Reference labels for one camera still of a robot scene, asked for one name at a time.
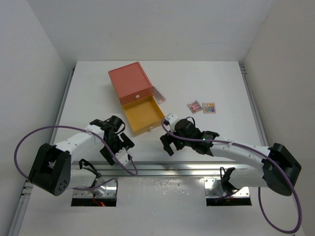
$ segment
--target orange box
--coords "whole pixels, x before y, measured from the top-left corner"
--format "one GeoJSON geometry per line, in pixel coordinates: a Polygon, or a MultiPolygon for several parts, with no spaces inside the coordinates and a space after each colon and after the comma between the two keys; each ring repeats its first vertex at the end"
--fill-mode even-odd
{"type": "Polygon", "coordinates": [[[139,62],[108,71],[122,105],[153,94],[153,86],[139,62]]]}
{"type": "Polygon", "coordinates": [[[153,98],[153,86],[139,62],[108,74],[135,136],[161,125],[165,116],[153,98]]]}

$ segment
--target open drawer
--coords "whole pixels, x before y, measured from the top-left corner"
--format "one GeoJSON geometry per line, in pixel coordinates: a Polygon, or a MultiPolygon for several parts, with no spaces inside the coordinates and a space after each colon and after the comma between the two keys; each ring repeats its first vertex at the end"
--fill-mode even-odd
{"type": "Polygon", "coordinates": [[[153,95],[123,105],[123,110],[135,136],[160,126],[165,117],[153,95]]]}

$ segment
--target card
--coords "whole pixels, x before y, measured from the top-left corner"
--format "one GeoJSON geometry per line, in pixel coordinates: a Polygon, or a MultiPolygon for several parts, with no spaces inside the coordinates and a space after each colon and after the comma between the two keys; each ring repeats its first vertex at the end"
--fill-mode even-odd
{"type": "Polygon", "coordinates": [[[153,86],[153,97],[158,104],[161,104],[166,101],[165,97],[153,86]]]}
{"type": "Polygon", "coordinates": [[[195,114],[197,112],[200,112],[202,110],[202,107],[201,107],[200,103],[197,100],[195,100],[195,101],[193,101],[191,103],[188,103],[187,106],[189,107],[190,111],[193,114],[195,114]]]}
{"type": "Polygon", "coordinates": [[[203,113],[216,113],[216,106],[214,102],[202,103],[203,113]]]}

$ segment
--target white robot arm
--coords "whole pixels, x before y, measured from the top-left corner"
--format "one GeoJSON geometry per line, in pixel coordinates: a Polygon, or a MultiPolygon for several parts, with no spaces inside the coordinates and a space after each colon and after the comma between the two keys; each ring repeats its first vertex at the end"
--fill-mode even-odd
{"type": "Polygon", "coordinates": [[[272,163],[256,152],[241,147],[241,145],[248,146],[272,158],[284,170],[294,186],[301,171],[301,165],[283,145],[274,144],[273,147],[261,147],[237,142],[239,145],[236,146],[233,145],[233,140],[226,139],[215,132],[201,132],[195,127],[194,121],[192,123],[187,118],[179,119],[174,114],[169,114],[165,118],[164,124],[170,126],[170,131],[165,129],[167,133],[161,136],[160,140],[169,155],[174,154],[170,147],[170,144],[173,143],[177,150],[187,146],[199,154],[226,157],[249,165],[248,169],[227,169],[222,179],[218,180],[219,183],[216,183],[217,188],[214,191],[219,195],[230,195],[233,190],[242,187],[269,187],[281,195],[291,195],[292,191],[287,182],[272,163]],[[207,140],[224,141],[224,143],[207,140]]]}
{"type": "Polygon", "coordinates": [[[115,158],[113,158],[107,147],[100,150],[110,165],[114,165],[116,160],[123,166],[128,165],[131,159],[128,149],[132,148],[134,143],[122,133],[124,128],[119,131],[122,124],[124,122],[116,116],[112,116],[105,121],[96,119],[85,128],[86,132],[77,133],[53,146],[43,144],[39,148],[31,168],[30,182],[55,196],[60,195],[67,188],[93,186],[95,179],[100,177],[100,174],[89,162],[82,159],[79,170],[71,169],[71,163],[78,160],[80,154],[101,142],[91,133],[103,137],[103,140],[115,155],[115,158]],[[83,168],[82,163],[91,168],[83,168]]]}

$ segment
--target white table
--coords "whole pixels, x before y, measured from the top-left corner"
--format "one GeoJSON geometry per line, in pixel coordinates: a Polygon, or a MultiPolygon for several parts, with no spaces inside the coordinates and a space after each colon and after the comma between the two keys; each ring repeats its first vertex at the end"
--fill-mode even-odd
{"type": "MultiPolygon", "coordinates": [[[[61,125],[80,128],[98,118],[116,115],[127,121],[110,83],[108,71],[133,61],[79,61],[68,91],[61,125]]],[[[148,78],[165,96],[160,105],[165,115],[193,116],[200,130],[260,145],[240,67],[236,61],[141,61],[148,78]],[[217,113],[192,114],[187,103],[215,102],[217,113]]],[[[56,142],[75,132],[58,130],[56,142]]],[[[170,157],[159,137],[161,127],[134,137],[127,122],[125,133],[135,143],[137,161],[226,161],[199,155],[184,148],[170,157]]],[[[103,160],[96,145],[82,155],[103,160]]],[[[59,197],[35,187],[20,230],[20,236],[34,235],[115,235],[115,236],[252,236],[283,235],[264,220],[251,189],[252,206],[206,207],[204,185],[195,177],[120,177],[117,207],[70,207],[72,191],[59,197]]],[[[297,219],[291,197],[262,191],[270,219],[291,229],[297,219]]],[[[300,230],[295,234],[303,236],[300,230]]]]}

